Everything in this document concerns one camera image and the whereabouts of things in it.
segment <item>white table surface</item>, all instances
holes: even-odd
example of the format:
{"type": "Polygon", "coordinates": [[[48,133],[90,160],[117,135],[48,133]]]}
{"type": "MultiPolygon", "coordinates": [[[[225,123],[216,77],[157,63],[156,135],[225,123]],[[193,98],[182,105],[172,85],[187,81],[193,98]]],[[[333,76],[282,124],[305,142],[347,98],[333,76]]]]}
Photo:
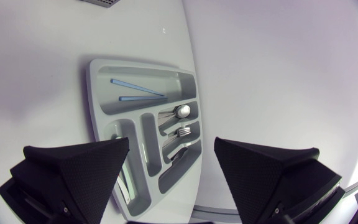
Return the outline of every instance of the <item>white table surface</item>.
{"type": "MultiPolygon", "coordinates": [[[[78,0],[0,0],[0,186],[26,145],[94,141],[85,82],[94,58],[194,72],[182,2],[124,0],[104,8],[78,0]]],[[[188,219],[196,191],[173,191],[144,220],[188,219]]],[[[18,222],[0,196],[0,223],[18,222]]],[[[112,222],[125,221],[110,199],[102,223],[112,222]]]]}

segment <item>cutlery tray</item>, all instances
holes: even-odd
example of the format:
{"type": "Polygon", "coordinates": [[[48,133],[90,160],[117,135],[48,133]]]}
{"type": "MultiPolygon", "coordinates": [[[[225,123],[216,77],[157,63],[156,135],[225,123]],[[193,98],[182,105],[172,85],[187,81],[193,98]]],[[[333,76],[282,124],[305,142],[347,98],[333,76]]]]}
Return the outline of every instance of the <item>cutlery tray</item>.
{"type": "MultiPolygon", "coordinates": [[[[122,174],[131,200],[126,203],[118,184],[112,194],[124,218],[138,220],[175,188],[196,161],[201,160],[202,125],[195,74],[147,63],[95,59],[87,68],[86,81],[96,140],[118,136],[129,139],[130,151],[122,174]],[[157,91],[167,98],[119,101],[120,96],[153,94],[112,84],[111,79],[157,91]],[[173,117],[163,123],[158,120],[159,113],[173,111],[179,105],[190,107],[186,118],[173,117]],[[191,134],[163,147],[168,137],[184,126],[191,128],[191,134]],[[173,164],[172,158],[183,148],[186,148],[185,153],[173,164]]],[[[189,187],[198,187],[198,182],[189,187]]]]}

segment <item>gray device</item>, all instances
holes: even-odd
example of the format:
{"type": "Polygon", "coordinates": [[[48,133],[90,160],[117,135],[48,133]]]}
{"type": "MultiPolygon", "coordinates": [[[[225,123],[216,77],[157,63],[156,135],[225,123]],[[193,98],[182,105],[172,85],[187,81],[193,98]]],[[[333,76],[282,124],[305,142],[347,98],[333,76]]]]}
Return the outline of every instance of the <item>gray device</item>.
{"type": "Polygon", "coordinates": [[[113,4],[117,3],[119,0],[83,0],[93,4],[97,4],[103,7],[111,7],[113,4]]]}

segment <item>utensil handle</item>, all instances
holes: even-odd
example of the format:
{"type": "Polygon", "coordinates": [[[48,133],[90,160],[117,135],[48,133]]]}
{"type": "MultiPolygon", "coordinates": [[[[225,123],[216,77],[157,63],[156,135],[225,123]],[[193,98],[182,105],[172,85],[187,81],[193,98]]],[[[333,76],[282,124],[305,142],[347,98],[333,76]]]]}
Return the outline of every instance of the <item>utensil handle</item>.
{"type": "Polygon", "coordinates": [[[132,101],[132,100],[161,100],[167,99],[166,96],[120,96],[119,101],[132,101]]]}
{"type": "Polygon", "coordinates": [[[164,144],[163,144],[162,147],[167,146],[168,144],[170,144],[171,142],[173,142],[177,137],[178,137],[177,134],[168,137],[168,140],[166,140],[166,141],[164,142],[164,144]]]}
{"type": "Polygon", "coordinates": [[[141,87],[141,86],[137,86],[137,85],[134,85],[134,84],[126,83],[126,82],[123,82],[123,81],[120,81],[120,80],[115,80],[115,79],[113,79],[113,78],[110,80],[110,82],[113,83],[113,84],[120,85],[120,86],[125,86],[125,87],[133,88],[133,89],[136,89],[136,90],[145,91],[145,92],[147,92],[147,93],[153,93],[153,94],[160,95],[160,96],[163,96],[163,95],[164,95],[164,94],[159,93],[159,92],[157,92],[157,91],[150,90],[150,89],[146,89],[146,88],[143,88],[143,87],[141,87]]]}

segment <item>tray compartment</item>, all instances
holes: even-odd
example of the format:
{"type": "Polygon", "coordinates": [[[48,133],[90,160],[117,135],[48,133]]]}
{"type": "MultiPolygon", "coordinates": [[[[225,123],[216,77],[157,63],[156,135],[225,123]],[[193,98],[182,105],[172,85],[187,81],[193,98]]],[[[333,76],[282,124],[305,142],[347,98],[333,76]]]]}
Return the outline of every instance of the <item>tray compartment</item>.
{"type": "Polygon", "coordinates": [[[158,179],[158,187],[162,194],[171,189],[190,169],[194,162],[201,155],[201,140],[188,146],[188,150],[183,157],[174,165],[165,171],[158,179]]]}
{"type": "Polygon", "coordinates": [[[162,148],[162,156],[164,159],[164,162],[166,164],[169,164],[171,162],[170,158],[168,158],[168,155],[171,154],[174,150],[177,149],[178,146],[184,143],[195,141],[200,136],[200,123],[194,122],[188,127],[191,128],[191,134],[188,134],[186,136],[183,136],[181,138],[176,138],[174,141],[172,141],[170,144],[166,145],[162,148]]]}
{"type": "MultiPolygon", "coordinates": [[[[126,184],[128,188],[130,186],[133,187],[135,195],[134,199],[127,205],[127,209],[132,216],[136,216],[144,212],[150,206],[152,200],[145,175],[143,172],[139,172],[143,170],[143,166],[142,156],[137,142],[135,122],[131,119],[119,119],[109,123],[104,129],[104,137],[106,139],[115,139],[117,136],[122,138],[128,137],[129,139],[129,152],[123,167],[126,166],[129,173],[129,176],[124,176],[126,184]]],[[[121,190],[119,191],[118,195],[122,197],[121,190]]]]}
{"type": "Polygon", "coordinates": [[[193,75],[148,68],[102,67],[96,78],[96,86],[99,105],[108,115],[196,97],[196,83],[193,75]],[[112,78],[157,91],[164,94],[167,99],[119,101],[120,96],[158,95],[112,84],[110,82],[112,78]]]}
{"type": "Polygon", "coordinates": [[[161,150],[158,146],[157,129],[155,128],[155,118],[152,113],[142,114],[142,122],[145,161],[149,176],[155,176],[161,171],[161,150]]]}

